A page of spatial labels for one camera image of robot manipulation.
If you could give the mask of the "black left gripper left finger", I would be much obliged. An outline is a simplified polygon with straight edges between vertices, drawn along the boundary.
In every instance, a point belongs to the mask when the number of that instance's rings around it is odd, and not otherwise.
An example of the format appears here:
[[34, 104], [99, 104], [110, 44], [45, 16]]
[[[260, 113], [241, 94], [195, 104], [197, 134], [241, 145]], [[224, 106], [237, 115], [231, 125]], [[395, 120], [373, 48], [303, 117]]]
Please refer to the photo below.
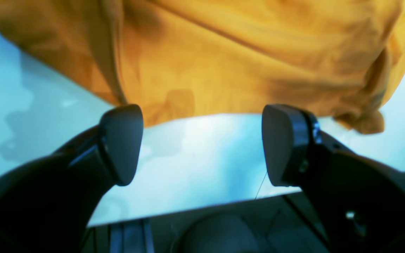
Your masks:
[[77, 253], [101, 198], [136, 174], [138, 105], [109, 110], [52, 154], [0, 176], [0, 253]]

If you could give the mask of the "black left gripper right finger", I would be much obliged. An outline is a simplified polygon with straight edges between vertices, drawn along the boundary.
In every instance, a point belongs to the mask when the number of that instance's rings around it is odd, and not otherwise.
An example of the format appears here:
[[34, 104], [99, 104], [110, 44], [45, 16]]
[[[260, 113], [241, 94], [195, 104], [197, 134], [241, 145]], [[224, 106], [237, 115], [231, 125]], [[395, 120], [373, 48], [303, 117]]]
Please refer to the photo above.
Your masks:
[[358, 155], [288, 105], [262, 112], [266, 168], [274, 186], [301, 188], [335, 253], [405, 253], [405, 172]]

